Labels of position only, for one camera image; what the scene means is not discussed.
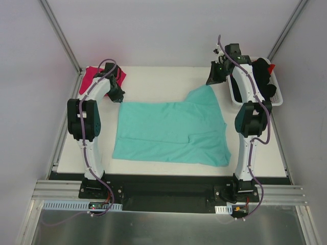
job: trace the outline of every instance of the black cloth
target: black cloth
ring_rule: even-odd
[[[270,98],[273,97],[276,93],[276,86],[273,84],[268,84],[271,75],[269,74],[268,68],[270,65],[263,59],[259,58],[256,61],[252,62],[252,71],[253,76],[258,86],[258,89],[265,99],[265,101],[270,101]],[[233,89],[234,98],[237,102],[242,102],[241,93],[235,79],[231,78],[231,87]]]

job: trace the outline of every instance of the red cloth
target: red cloth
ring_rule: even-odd
[[[271,64],[271,65],[269,66],[269,68],[268,68],[269,74],[272,73],[272,70],[274,70],[274,68],[275,68],[275,65],[274,65],[274,64]]]
[[[92,66],[89,66],[86,69],[85,76],[83,77],[82,84],[79,91],[80,94],[83,94],[92,84],[93,77],[97,73],[97,70],[98,70],[97,67],[92,67]],[[118,77],[119,79],[117,80],[117,83],[121,87],[123,80],[126,77],[126,74],[120,68],[118,70]]]

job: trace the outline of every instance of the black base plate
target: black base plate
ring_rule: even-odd
[[[102,181],[106,182],[105,175],[101,178]],[[81,199],[107,199],[108,191],[106,187],[101,184],[98,180],[89,180],[84,178],[82,180],[78,198]]]
[[[235,200],[236,202],[243,202],[245,203],[247,201],[247,198],[249,198],[250,203],[258,203],[259,202],[259,195],[258,195],[258,189],[256,187],[253,188],[252,192],[241,192],[238,194],[233,194],[230,192],[228,186],[215,186],[215,200],[223,200],[223,201],[229,201],[229,200]]]
[[[216,197],[217,189],[222,190],[233,180],[232,176],[105,176],[107,184],[114,193],[115,203],[123,204],[123,210],[126,211],[145,212],[215,213],[215,206],[226,205],[219,195],[218,198]],[[51,180],[83,180],[83,178],[83,174],[52,172],[50,175]],[[288,178],[258,178],[258,180],[262,184],[290,184]],[[92,190],[89,192],[90,196],[87,196],[84,189],[79,197],[94,199],[95,192]],[[105,200],[108,193],[100,196]]]

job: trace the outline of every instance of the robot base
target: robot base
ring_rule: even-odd
[[[101,180],[107,183],[105,179],[105,175],[102,176]],[[78,198],[105,200],[107,199],[107,197],[108,197],[107,188],[103,184],[101,184],[98,180],[89,180],[88,178],[84,178],[82,180]]]
[[[233,180],[230,185],[220,189],[219,198],[229,203],[245,202],[247,198],[249,198],[251,203],[259,202],[255,181],[238,180],[235,174],[233,174]]]

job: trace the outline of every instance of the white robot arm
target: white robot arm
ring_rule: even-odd
[[[99,78],[93,78],[90,88],[94,86],[94,89],[91,91],[90,94],[87,94],[87,91],[85,91],[83,94],[80,94],[77,97],[77,99],[82,100],[85,96],[87,96],[87,99],[85,101],[96,101],[96,104],[98,105],[101,99],[106,95],[106,93],[110,91],[109,79],[103,79],[100,82],[98,82],[98,80]],[[87,118],[86,112],[83,112],[83,118],[84,120],[86,120]],[[100,120],[95,124],[95,128],[98,128],[99,130],[101,129]],[[84,164],[85,167],[84,176],[89,180],[95,180],[95,177],[89,171],[90,168],[99,179],[101,179],[102,175],[104,174],[103,165],[101,164],[101,155],[98,147],[98,138],[99,137],[97,135],[92,140],[88,140],[88,139],[85,140],[86,158],[90,167],[87,167],[86,164]],[[80,147],[82,152],[83,162],[85,162],[83,139],[78,140],[78,146]]]
[[[259,137],[269,123],[272,105],[260,94],[254,82],[250,57],[241,54],[238,43],[227,45],[225,51],[217,49],[214,52],[217,54],[217,60],[212,62],[206,84],[225,82],[226,77],[232,75],[243,102],[235,118],[235,129],[240,138],[238,164],[232,183],[221,190],[219,197],[231,203],[236,203],[244,197],[249,197],[250,201],[259,201],[255,187],[257,180],[252,172],[258,144],[255,139],[261,141]]]
[[[106,63],[104,71],[94,76],[87,91],[77,99],[70,99],[67,102],[68,131],[77,140],[85,162],[79,198],[102,199],[108,196],[107,189],[101,183],[106,181],[98,147],[101,130],[98,104],[105,94],[113,102],[122,102],[125,92],[118,86],[115,78],[119,70],[116,64]]]

